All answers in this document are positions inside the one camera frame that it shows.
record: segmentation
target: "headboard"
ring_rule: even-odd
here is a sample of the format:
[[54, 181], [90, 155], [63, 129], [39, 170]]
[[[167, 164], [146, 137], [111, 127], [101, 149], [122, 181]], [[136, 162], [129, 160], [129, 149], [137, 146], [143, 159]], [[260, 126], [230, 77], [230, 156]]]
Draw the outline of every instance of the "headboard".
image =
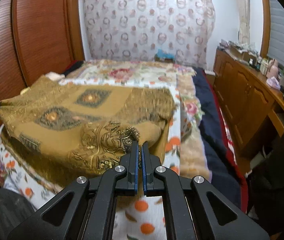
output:
[[66, 0], [0, 1], [0, 100], [72, 60]]

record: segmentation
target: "white wall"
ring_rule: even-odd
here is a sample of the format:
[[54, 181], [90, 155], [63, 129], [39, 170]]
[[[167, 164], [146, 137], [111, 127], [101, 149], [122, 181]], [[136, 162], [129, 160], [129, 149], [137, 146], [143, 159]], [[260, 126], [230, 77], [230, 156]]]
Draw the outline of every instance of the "white wall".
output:
[[263, 39], [263, 1], [250, 0], [250, 43], [260, 52]]
[[[209, 70], [213, 69], [216, 48], [219, 45], [221, 39], [226, 41], [237, 41], [238, 29], [239, 29], [239, 15], [237, 10], [236, 0], [212, 0], [215, 7], [215, 27], [211, 38], [208, 41], [207, 47], [207, 67]], [[79, 0], [79, 14], [80, 25], [82, 32], [83, 49], [87, 51], [85, 53], [85, 59], [91, 58], [89, 53], [89, 45], [86, 37], [83, 17], [82, 0]]]

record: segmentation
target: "red trim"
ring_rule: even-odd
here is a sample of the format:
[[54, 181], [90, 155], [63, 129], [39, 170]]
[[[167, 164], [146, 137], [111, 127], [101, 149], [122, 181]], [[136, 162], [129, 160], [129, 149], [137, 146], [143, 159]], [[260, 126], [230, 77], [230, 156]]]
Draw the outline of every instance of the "red trim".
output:
[[213, 90], [212, 85], [209, 83], [207, 78], [206, 78], [206, 81], [210, 86], [210, 89], [211, 89], [213, 97], [214, 97], [215, 105], [218, 109], [217, 112], [218, 112], [219, 118], [220, 118], [223, 143], [224, 143], [224, 146], [227, 149], [226, 150], [226, 159], [232, 165], [232, 167], [234, 168], [234, 170], [236, 172], [237, 177], [240, 179], [240, 184], [241, 184], [241, 210], [244, 213], [246, 213], [247, 204], [248, 204], [248, 187], [247, 187], [246, 179], [242, 176], [242, 174], [240, 173], [240, 170], [238, 169], [238, 166], [234, 162], [233, 153], [231, 152], [231, 150], [229, 149], [229, 146], [228, 146], [228, 140], [227, 140], [227, 136], [226, 136], [226, 132], [225, 132], [225, 126], [224, 126], [223, 117], [222, 117], [222, 114], [221, 114], [221, 111], [220, 111], [220, 105], [219, 105], [217, 96], [216, 96], [216, 94]]
[[76, 62], [77, 62], [77, 60], [73, 60], [73, 61], [67, 66], [67, 68], [66, 68], [64, 71], [66, 71], [66, 70], [68, 70], [69, 68], [71, 68], [72, 65], [73, 65], [74, 63], [76, 63]]

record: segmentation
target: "triangular cutout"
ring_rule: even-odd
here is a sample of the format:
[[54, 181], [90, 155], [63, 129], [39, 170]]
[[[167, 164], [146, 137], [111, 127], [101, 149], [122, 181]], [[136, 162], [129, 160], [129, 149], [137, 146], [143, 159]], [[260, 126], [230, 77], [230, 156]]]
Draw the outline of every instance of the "triangular cutout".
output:
[[207, 192], [206, 196], [209, 199], [214, 215], [220, 226], [224, 226], [237, 219], [237, 214], [215, 196], [213, 192]]
[[73, 192], [66, 194], [63, 199], [42, 215], [42, 219], [56, 227], [60, 226], [69, 208], [73, 195]]

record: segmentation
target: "wooden desk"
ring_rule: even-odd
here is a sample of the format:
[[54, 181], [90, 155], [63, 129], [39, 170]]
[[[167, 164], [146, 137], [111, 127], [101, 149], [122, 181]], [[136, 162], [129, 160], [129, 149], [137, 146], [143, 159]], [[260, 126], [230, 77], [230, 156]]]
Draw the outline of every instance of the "wooden desk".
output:
[[283, 94], [266, 84], [266, 77], [216, 51], [214, 89], [229, 124], [235, 148], [251, 158], [263, 144], [284, 133]]

